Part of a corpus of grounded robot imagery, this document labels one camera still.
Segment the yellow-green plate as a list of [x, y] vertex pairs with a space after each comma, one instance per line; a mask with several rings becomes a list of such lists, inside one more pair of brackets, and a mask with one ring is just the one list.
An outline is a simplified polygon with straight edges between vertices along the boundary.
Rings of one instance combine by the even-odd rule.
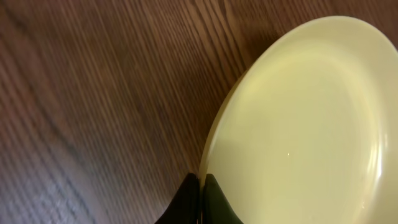
[[243, 223], [396, 223], [397, 49], [347, 16], [283, 35], [216, 115], [209, 175]]

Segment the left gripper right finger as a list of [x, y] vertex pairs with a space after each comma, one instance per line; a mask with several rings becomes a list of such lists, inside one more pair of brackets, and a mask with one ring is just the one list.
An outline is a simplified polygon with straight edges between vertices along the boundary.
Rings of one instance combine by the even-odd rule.
[[207, 174], [202, 191], [202, 224], [243, 224], [213, 174]]

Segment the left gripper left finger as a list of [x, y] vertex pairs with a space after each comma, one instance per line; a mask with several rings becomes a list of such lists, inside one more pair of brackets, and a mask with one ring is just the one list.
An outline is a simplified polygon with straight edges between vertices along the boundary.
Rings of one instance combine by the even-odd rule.
[[199, 198], [199, 180], [195, 174], [188, 173], [155, 224], [197, 224]]

